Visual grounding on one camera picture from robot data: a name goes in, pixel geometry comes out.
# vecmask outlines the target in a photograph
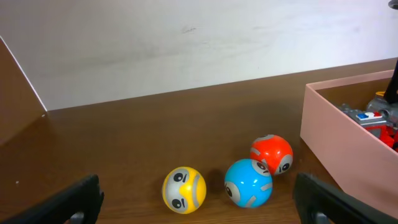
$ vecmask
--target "blue ball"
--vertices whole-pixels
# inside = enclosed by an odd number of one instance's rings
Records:
[[[225,191],[239,207],[256,208],[272,192],[272,177],[267,166],[254,159],[241,159],[226,172]]]

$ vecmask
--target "red ball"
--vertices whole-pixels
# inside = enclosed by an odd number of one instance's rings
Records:
[[[293,150],[285,139],[267,134],[254,140],[250,158],[267,164],[271,175],[278,175],[292,166]]]

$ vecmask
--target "wooden table surface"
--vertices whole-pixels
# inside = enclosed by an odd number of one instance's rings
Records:
[[[0,220],[98,174],[105,200],[97,223],[299,223],[296,174],[336,185],[300,139],[305,84],[390,70],[395,61],[49,111],[0,147]],[[265,205],[238,208],[224,192],[224,174],[265,134],[288,140],[293,165],[274,177]],[[206,180],[205,202],[189,215],[162,200],[162,182],[178,166],[193,167]]]

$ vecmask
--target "white backdrop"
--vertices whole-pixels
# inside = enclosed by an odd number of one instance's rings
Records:
[[[398,56],[388,0],[1,0],[49,110]]]

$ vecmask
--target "toy ball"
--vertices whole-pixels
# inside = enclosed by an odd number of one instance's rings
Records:
[[[250,158],[267,164],[272,175],[279,175],[292,166],[293,150],[285,139],[267,134],[253,142]]]
[[[272,192],[272,177],[265,164],[254,159],[241,159],[226,172],[225,191],[239,207],[256,208]]]
[[[195,169],[178,167],[164,179],[162,195],[169,209],[188,214],[198,209],[205,200],[206,183]]]

